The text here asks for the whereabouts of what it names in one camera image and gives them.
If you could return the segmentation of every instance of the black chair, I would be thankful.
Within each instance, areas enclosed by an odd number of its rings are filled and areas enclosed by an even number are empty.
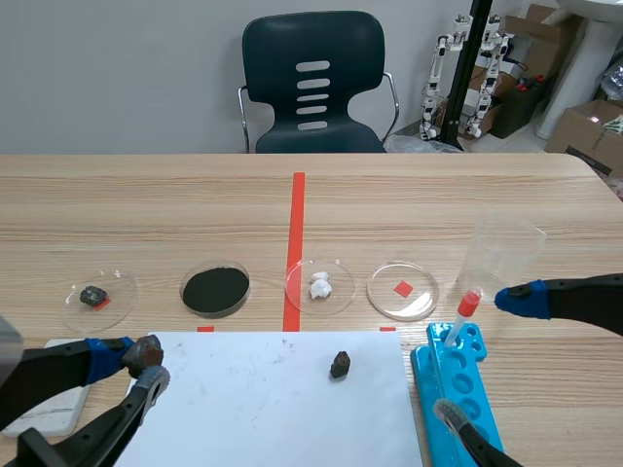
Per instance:
[[[242,91],[275,110],[275,124],[256,153],[384,153],[398,119],[398,96],[384,72],[381,24],[362,12],[301,13],[255,19],[242,35],[246,86],[238,90],[246,152],[249,137]],[[394,119],[382,141],[348,115],[353,96],[391,86]]]

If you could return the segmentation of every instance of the plastic pipette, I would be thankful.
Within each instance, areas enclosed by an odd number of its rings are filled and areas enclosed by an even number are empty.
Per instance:
[[[468,290],[463,295],[463,298],[460,300],[460,304],[458,304],[457,309],[457,319],[455,319],[455,323],[452,325],[450,329],[450,333],[444,340],[444,345],[446,347],[452,347],[455,344],[455,339],[458,336],[458,332],[460,328],[465,324],[465,320],[471,317],[476,311],[476,307],[480,303],[480,292],[475,289]]]

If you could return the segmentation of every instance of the red dropper cap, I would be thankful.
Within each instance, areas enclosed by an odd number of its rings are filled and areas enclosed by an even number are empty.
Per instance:
[[[480,292],[477,290],[471,289],[465,292],[463,298],[458,304],[458,314],[460,314],[463,318],[469,318],[480,303]]]

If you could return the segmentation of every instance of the white cotton ball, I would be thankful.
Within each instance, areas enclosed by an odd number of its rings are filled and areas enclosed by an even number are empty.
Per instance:
[[[331,295],[331,284],[324,279],[316,280],[310,287],[311,299],[326,299]]]
[[[328,272],[315,272],[311,275],[311,283],[314,283],[316,280],[329,280],[329,273]]]

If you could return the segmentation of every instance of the small red label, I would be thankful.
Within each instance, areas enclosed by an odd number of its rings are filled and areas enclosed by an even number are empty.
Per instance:
[[[403,280],[398,285],[396,285],[396,288],[393,290],[396,294],[406,299],[407,297],[409,297],[409,294],[413,292],[413,287]]]
[[[106,297],[106,300],[104,300],[101,304],[99,304],[98,306],[94,306],[93,308],[95,309],[95,311],[100,311],[102,308],[104,308],[105,306],[107,306],[108,304],[110,304],[110,297]]]

